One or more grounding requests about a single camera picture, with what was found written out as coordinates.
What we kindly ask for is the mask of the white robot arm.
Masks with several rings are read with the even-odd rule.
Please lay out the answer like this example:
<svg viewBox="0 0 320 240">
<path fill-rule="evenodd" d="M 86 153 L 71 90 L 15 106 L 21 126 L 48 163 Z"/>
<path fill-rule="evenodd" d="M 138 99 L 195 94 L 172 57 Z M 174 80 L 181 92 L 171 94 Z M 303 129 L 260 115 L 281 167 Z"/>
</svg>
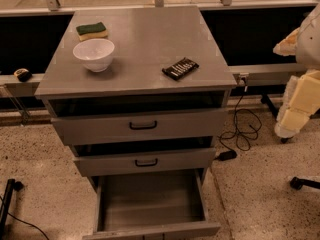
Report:
<svg viewBox="0 0 320 240">
<path fill-rule="evenodd" d="M 292 55 L 306 68 L 301 77 L 290 77 L 276 118 L 276 135 L 292 138 L 320 109 L 320 4 L 273 48 L 273 52 Z"/>
</svg>

